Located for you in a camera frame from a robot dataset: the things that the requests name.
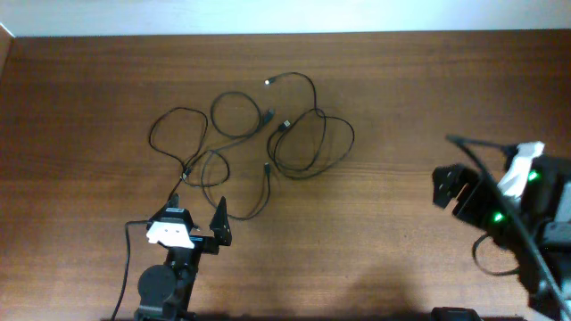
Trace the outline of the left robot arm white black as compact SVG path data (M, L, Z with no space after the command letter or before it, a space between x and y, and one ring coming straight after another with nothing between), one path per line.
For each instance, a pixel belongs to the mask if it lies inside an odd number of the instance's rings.
M166 259L146 269L139 277L139 305L135 320L176 321L195 320L188 310L194 282L203 254L217 255L221 246L230 246L232 234L228 222L227 202L221 198L211 219L212 236L193 235L196 225L190 211L178 206L173 195L167 203L147 220L149 243L168 250Z

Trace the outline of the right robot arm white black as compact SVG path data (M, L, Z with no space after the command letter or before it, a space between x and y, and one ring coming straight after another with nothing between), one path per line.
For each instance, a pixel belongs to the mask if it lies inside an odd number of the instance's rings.
M462 164L432 174L434 205L454 200L452 215L511 251L517 275L528 292L528 307L553 320L570 318L570 160L543 155L524 176L520 201L509 209L475 170Z

